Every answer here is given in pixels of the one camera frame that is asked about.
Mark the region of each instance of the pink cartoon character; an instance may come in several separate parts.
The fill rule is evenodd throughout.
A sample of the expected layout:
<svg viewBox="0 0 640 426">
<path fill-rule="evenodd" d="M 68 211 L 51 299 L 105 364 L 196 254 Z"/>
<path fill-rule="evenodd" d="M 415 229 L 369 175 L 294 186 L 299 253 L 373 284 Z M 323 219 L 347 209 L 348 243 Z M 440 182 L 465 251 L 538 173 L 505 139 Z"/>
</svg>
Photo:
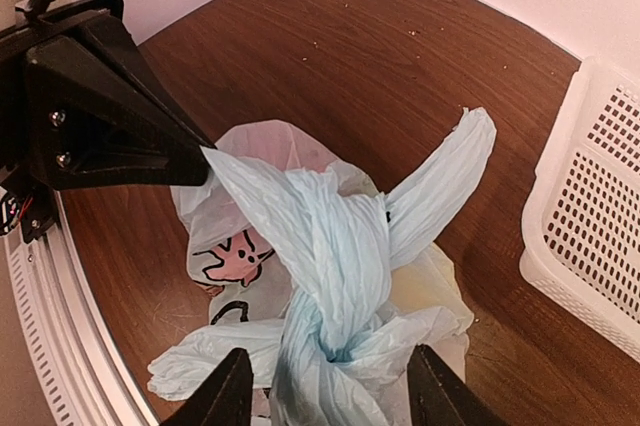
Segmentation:
<svg viewBox="0 0 640 426">
<path fill-rule="evenodd" d="M 254 228 L 245 229 L 212 249 L 194 253 L 210 254 L 214 263 L 202 269 L 211 281 L 239 282 L 249 286 L 262 274 L 262 263 L 274 254 L 273 248 Z"/>
</svg>

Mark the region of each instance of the black metal bracket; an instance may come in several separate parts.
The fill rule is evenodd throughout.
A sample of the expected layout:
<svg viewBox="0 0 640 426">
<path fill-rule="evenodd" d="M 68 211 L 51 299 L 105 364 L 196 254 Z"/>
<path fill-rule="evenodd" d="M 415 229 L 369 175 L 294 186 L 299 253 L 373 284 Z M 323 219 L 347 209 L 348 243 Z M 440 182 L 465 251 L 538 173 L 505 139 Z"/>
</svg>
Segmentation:
<svg viewBox="0 0 640 426">
<path fill-rule="evenodd" d="M 507 426 L 429 346 L 417 346 L 407 367 L 414 426 Z"/>
<path fill-rule="evenodd" d="M 122 0 L 85 0 L 0 32 L 0 186 L 30 200 L 25 241 L 56 220 L 47 187 L 207 178 L 200 146 L 213 144 L 156 79 L 122 14 Z"/>
</svg>

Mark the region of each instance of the perforated basket side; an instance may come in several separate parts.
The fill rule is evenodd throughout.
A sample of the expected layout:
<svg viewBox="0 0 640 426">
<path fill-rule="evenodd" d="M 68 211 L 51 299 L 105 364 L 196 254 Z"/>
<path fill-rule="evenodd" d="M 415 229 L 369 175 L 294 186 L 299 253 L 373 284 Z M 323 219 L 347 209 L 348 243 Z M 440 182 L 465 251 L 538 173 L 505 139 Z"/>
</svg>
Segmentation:
<svg viewBox="0 0 640 426">
<path fill-rule="evenodd" d="M 637 343 L 632 338 L 623 334 L 619 329 L 612 327 L 605 318 L 596 314 L 589 305 L 580 301 L 571 291 L 550 279 L 538 280 L 531 284 L 622 349 L 633 359 L 640 362 L 640 347 L 638 347 Z"/>
<path fill-rule="evenodd" d="M 523 213 L 525 279 L 640 362 L 640 83 L 574 75 Z"/>
<path fill-rule="evenodd" d="M 0 238 L 29 355 L 56 424 L 157 425 L 100 315 L 59 206 L 60 224 L 45 237 L 25 244 L 14 231 Z"/>
</svg>

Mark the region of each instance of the light blue plastic bag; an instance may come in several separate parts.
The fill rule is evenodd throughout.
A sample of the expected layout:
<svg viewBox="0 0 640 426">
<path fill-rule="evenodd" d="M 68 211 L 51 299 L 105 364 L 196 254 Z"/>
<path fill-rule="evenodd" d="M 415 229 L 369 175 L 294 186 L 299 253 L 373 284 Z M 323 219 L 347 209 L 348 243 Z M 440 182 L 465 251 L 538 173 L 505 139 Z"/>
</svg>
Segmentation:
<svg viewBox="0 0 640 426">
<path fill-rule="evenodd" d="M 340 196 L 339 174 L 331 166 L 324 173 L 281 172 L 260 160 L 204 149 L 214 174 L 274 247 L 296 289 L 284 324 L 202 328 L 150 365 L 149 388 L 163 397 L 176 386 L 191 390 L 194 368 L 185 369 L 180 359 L 197 345 L 215 366 L 233 343 L 248 350 L 256 387 L 271 383 L 267 365 L 277 352 L 270 396 L 275 425 L 388 425 L 378 400 L 404 372 L 415 345 L 468 327 L 443 307 L 398 315 L 388 302 L 391 270 L 412 262 L 462 207 L 494 139 L 483 109 L 465 112 L 425 163 L 389 195 L 374 198 Z M 204 369 L 202 380 L 213 368 Z M 192 380 L 186 388 L 178 385 L 185 373 Z"/>
</svg>

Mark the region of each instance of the red wire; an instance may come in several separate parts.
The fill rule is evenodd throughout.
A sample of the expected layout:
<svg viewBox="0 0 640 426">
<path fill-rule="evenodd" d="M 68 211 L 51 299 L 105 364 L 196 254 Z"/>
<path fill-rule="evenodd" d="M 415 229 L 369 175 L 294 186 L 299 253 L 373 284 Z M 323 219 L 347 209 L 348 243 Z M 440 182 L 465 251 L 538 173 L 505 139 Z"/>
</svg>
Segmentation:
<svg viewBox="0 0 640 426">
<path fill-rule="evenodd" d="M 29 206 L 31 206 L 31 203 L 33 203 L 33 196 L 29 196 L 29 199 L 25 201 L 24 206 L 22 206 L 22 211 L 20 211 L 20 216 L 18 217 L 18 221 L 22 220 L 24 213 L 27 212 L 27 209 L 29 209 Z"/>
</svg>

